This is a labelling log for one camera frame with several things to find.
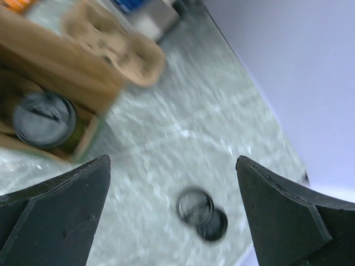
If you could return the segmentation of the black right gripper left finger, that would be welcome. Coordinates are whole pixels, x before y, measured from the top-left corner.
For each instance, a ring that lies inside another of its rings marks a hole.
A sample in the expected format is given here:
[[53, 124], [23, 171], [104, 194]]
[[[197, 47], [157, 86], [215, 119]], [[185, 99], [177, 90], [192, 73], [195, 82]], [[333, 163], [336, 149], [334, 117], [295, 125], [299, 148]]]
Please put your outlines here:
[[86, 265], [110, 186], [102, 155], [1, 196], [1, 265]]

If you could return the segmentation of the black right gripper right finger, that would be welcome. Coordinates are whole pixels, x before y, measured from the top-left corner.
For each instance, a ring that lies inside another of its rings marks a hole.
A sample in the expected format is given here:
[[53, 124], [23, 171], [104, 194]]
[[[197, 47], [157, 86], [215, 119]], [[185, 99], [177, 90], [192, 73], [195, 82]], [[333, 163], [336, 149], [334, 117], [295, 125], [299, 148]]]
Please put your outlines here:
[[354, 203], [240, 156], [237, 179], [259, 265], [354, 265]]

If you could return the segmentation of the brown paper bag with handles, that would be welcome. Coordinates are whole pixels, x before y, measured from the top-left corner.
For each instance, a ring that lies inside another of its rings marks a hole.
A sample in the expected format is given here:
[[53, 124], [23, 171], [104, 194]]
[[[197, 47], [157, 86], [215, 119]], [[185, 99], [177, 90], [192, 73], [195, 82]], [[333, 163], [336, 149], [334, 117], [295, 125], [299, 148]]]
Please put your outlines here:
[[1, 7], [1, 66], [68, 97], [87, 128], [72, 153], [50, 154], [1, 134], [1, 147], [70, 162], [83, 160], [126, 81], [104, 59], [66, 37]]

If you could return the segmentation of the brown cardboard cup carrier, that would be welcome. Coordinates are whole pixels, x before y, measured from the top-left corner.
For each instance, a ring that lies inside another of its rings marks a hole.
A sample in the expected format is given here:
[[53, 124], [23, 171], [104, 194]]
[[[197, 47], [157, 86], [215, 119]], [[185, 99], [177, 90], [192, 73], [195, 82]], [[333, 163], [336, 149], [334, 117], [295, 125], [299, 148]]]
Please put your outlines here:
[[61, 32], [137, 86], [154, 85], [164, 71], [166, 56], [157, 43], [125, 29], [98, 1], [77, 1], [61, 19]]

